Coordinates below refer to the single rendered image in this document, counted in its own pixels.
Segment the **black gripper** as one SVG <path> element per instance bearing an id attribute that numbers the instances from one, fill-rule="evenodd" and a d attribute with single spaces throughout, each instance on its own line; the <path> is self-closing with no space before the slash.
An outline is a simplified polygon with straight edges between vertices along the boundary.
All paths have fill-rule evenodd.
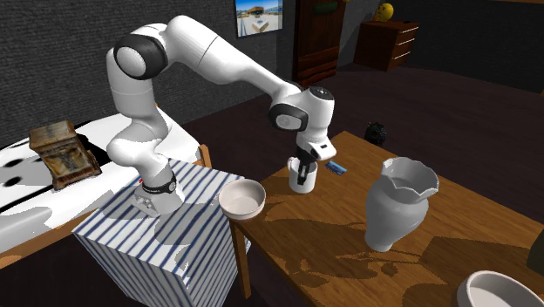
<path id="1" fill-rule="evenodd" d="M 318 153 L 313 148 L 307 151 L 301 147 L 297 147 L 296 158 L 299 160 L 297 184 L 303 185 L 307 179 L 308 165 L 317 161 Z"/>

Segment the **white mug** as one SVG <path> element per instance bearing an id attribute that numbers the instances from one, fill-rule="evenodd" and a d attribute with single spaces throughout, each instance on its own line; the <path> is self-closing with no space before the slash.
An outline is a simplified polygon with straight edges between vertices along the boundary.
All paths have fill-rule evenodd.
<path id="1" fill-rule="evenodd" d="M 310 193 L 316 183 L 317 163 L 313 162 L 308 165 L 308 175 L 303 185 L 297 184 L 299 160 L 296 157 L 289 157 L 287 167 L 289 170 L 289 187 L 298 194 Z"/>

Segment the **wooden table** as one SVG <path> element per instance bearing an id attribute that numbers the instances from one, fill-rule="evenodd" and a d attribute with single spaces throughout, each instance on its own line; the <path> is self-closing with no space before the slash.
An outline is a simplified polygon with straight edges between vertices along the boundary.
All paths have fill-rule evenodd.
<path id="1" fill-rule="evenodd" d="M 308 194 L 280 170 L 263 186 L 266 203 L 240 231 L 311 307 L 457 307 L 460 284 L 492 270 L 544 299 L 544 276 L 527 266 L 542 225 L 447 179 L 421 225 L 384 253 L 364 240 L 364 202 L 390 153 L 343 132 L 333 139 L 337 175 L 319 167 Z"/>

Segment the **brown bowl with white inside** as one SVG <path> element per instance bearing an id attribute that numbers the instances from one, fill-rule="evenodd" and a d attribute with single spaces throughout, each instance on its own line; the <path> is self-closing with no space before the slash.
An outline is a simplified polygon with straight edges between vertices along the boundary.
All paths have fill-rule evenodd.
<path id="1" fill-rule="evenodd" d="M 257 181 L 239 179 L 229 182 L 221 189 L 218 201 L 228 219 L 246 221 L 262 212 L 266 191 Z"/>

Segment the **black lumpy object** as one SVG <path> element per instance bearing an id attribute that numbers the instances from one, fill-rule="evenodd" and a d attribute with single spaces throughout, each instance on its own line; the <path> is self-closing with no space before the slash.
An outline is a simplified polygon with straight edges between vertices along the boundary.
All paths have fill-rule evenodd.
<path id="1" fill-rule="evenodd" d="M 364 133 L 364 139 L 373 145 L 381 147 L 386 140 L 387 132 L 384 125 L 378 122 L 369 122 Z"/>

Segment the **white vase with jagged rim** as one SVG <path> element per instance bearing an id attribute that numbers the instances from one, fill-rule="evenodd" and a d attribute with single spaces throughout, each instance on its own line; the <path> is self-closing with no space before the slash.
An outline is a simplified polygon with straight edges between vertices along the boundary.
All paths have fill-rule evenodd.
<path id="1" fill-rule="evenodd" d="M 439 191 L 436 173 L 407 157 L 385 160 L 365 201 L 367 245 L 385 252 L 425 219 L 428 198 Z"/>

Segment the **brown chest of drawers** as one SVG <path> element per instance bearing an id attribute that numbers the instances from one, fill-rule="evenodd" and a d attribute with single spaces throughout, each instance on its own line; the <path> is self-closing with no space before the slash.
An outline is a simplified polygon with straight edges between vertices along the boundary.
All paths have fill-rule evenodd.
<path id="1" fill-rule="evenodd" d="M 419 23 L 391 20 L 394 9 L 382 3 L 369 22 L 360 24 L 353 62 L 387 72 L 406 62 L 415 42 Z"/>

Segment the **blue striped robot stand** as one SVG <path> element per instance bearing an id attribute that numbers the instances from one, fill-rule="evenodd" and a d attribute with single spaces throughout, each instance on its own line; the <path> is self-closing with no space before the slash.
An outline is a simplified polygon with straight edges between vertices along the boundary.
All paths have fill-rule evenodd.
<path id="1" fill-rule="evenodd" d="M 139 176 L 72 233 L 130 298 L 148 307 L 222 307 L 237 275 L 218 194 L 237 175 L 171 160 L 186 201 L 151 217 L 132 206 Z"/>

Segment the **large white bowl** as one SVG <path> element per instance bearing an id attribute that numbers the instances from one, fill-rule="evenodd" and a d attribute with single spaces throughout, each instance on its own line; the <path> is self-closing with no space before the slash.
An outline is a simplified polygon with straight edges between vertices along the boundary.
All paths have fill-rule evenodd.
<path id="1" fill-rule="evenodd" d="M 480 270 L 457 289 L 458 307 L 544 307 L 544 300 L 510 276 Z"/>

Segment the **worn brown box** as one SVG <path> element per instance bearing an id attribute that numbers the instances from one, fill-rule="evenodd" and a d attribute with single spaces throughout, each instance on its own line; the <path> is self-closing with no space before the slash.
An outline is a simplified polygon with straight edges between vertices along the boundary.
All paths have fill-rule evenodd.
<path id="1" fill-rule="evenodd" d="M 84 147 L 69 120 L 31 129 L 29 141 L 30 149 L 49 169 L 56 191 L 102 174 L 94 155 Z"/>

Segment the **bed with white cover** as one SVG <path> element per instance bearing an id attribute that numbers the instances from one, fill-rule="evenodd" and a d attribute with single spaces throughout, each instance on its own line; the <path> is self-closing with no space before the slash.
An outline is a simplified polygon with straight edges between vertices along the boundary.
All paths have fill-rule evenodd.
<path id="1" fill-rule="evenodd" d="M 211 167 L 206 145 L 186 132 L 161 110 L 168 129 L 157 153 L 168 158 Z M 121 114 L 82 123 L 76 132 L 85 147 L 101 154 L 109 141 L 131 120 Z M 51 187 L 51 174 L 29 139 L 0 149 L 0 269 L 71 234 L 92 211 L 105 205 L 122 188 L 138 186 L 137 171 L 108 161 L 102 174 L 60 191 Z"/>

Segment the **dark green object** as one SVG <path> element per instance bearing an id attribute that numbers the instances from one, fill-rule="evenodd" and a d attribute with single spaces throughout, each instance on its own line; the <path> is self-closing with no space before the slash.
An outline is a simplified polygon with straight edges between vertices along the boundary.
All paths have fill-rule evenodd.
<path id="1" fill-rule="evenodd" d="M 538 234 L 529 250 L 527 267 L 544 276 L 544 229 Z"/>

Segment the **framed wall picture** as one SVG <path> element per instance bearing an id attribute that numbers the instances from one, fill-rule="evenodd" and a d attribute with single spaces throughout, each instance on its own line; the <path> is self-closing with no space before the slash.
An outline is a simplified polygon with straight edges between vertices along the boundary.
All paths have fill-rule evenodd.
<path id="1" fill-rule="evenodd" d="M 282 5 L 283 0 L 235 0 L 237 37 L 281 30 Z"/>

